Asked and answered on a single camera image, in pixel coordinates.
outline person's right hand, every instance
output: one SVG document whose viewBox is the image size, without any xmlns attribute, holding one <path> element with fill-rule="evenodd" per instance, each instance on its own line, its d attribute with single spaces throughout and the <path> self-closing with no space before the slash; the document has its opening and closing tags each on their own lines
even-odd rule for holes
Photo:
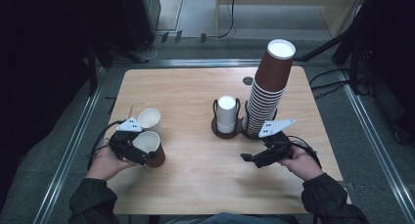
<svg viewBox="0 0 415 224">
<path fill-rule="evenodd" d="M 86 178 L 100 179 L 108 181 L 116 176 L 122 169 L 136 166 L 137 164 L 126 160 L 119 159 L 109 146 L 102 148 L 94 158 L 89 168 Z"/>
<path fill-rule="evenodd" d="M 293 158 L 283 158 L 278 161 L 281 165 L 286 166 L 304 181 L 308 181 L 324 173 L 314 158 L 305 150 L 298 147 L 292 147 L 292 149 L 294 150 Z"/>
</svg>

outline tabletop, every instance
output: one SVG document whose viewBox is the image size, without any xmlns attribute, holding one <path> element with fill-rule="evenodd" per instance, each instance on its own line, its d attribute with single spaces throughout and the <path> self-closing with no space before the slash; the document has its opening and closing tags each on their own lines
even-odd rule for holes
<svg viewBox="0 0 415 224">
<path fill-rule="evenodd" d="M 305 213 L 302 181 L 278 163 L 256 168 L 240 154 L 264 151 L 262 141 L 239 134 L 220 139 L 211 130 L 212 104 L 223 95 L 243 104 L 257 67 L 156 68 L 129 70 L 122 81 L 110 122 L 161 112 L 161 143 L 166 161 L 121 171 L 108 182 L 117 194 L 116 214 Z M 241 107 L 239 117 L 245 115 Z M 302 138 L 323 170 L 343 181 L 321 116 L 302 67 L 292 67 L 278 106 L 278 119 L 294 118 L 284 133 Z M 111 128 L 107 137 L 114 133 Z"/>
</svg>

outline white cup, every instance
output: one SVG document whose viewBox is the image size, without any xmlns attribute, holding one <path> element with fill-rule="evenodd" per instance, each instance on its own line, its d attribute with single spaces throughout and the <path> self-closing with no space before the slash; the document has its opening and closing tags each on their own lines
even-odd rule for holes
<svg viewBox="0 0 415 224">
<path fill-rule="evenodd" d="M 157 153 L 156 157 L 150 157 L 146 160 L 146 164 L 152 168 L 161 167 L 165 162 L 165 153 L 162 149 L 160 137 L 156 132 L 146 131 L 140 133 L 133 141 L 132 145 L 141 151 L 149 154 Z"/>
<path fill-rule="evenodd" d="M 221 133 L 231 133 L 236 125 L 237 101 L 234 97 L 225 95 L 217 101 L 216 117 L 217 130 Z"/>
<path fill-rule="evenodd" d="M 157 109 L 147 109 L 138 115 L 138 124 L 143 131 L 153 131 L 159 136 L 162 133 L 161 113 Z"/>
</svg>

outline dark sleeve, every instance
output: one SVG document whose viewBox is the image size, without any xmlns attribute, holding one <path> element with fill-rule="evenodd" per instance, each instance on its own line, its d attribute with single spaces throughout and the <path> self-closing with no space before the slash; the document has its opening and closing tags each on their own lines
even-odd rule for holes
<svg viewBox="0 0 415 224">
<path fill-rule="evenodd" d="M 115 202 L 106 181 L 85 178 L 69 200 L 69 223 L 119 223 L 113 214 Z"/>
<path fill-rule="evenodd" d="M 303 183 L 301 194 L 305 210 L 316 214 L 323 224 L 369 223 L 363 212 L 347 204 L 347 192 L 326 173 Z"/>
</svg>

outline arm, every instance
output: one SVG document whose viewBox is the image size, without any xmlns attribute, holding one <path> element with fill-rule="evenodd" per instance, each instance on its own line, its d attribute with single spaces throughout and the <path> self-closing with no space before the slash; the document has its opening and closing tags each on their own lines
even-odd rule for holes
<svg viewBox="0 0 415 224">
<path fill-rule="evenodd" d="M 346 203 L 345 189 L 303 149 L 294 148 L 293 159 L 285 158 L 280 163 L 304 180 L 301 194 L 304 208 L 317 215 L 323 224 L 368 223 L 358 207 Z"/>
<path fill-rule="evenodd" d="M 109 147 L 95 157 L 91 168 L 69 200 L 69 223 L 119 223 L 113 214 L 116 194 L 107 181 L 135 163 L 118 159 Z"/>
</svg>

